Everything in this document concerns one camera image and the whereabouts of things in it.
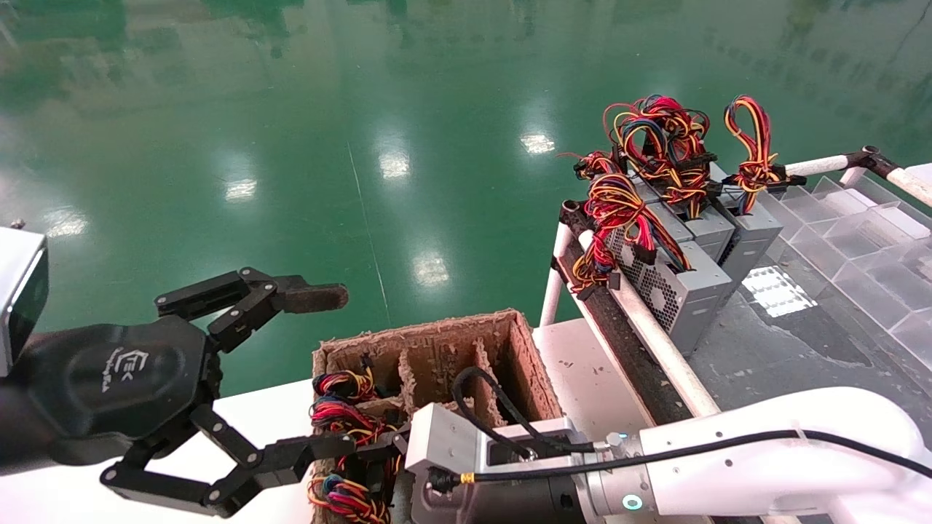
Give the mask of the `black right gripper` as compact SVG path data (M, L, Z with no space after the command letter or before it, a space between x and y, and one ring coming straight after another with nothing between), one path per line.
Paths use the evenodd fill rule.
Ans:
M479 483L470 487L467 523L585 523L570 477Z

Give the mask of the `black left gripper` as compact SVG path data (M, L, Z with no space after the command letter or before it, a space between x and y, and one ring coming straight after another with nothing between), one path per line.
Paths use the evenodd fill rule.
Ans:
M352 454L355 444L326 432L259 450L210 405L219 395L216 351L232 352L277 313L337 311L347 302L342 283L310 285L246 266L157 296L164 318L151 324L34 335L2 379L2 474L123 456L100 476L121 498L233 517L260 492L299 483L314 461ZM217 312L208 335L186 322ZM205 483L147 470L196 431L235 461L224 477Z

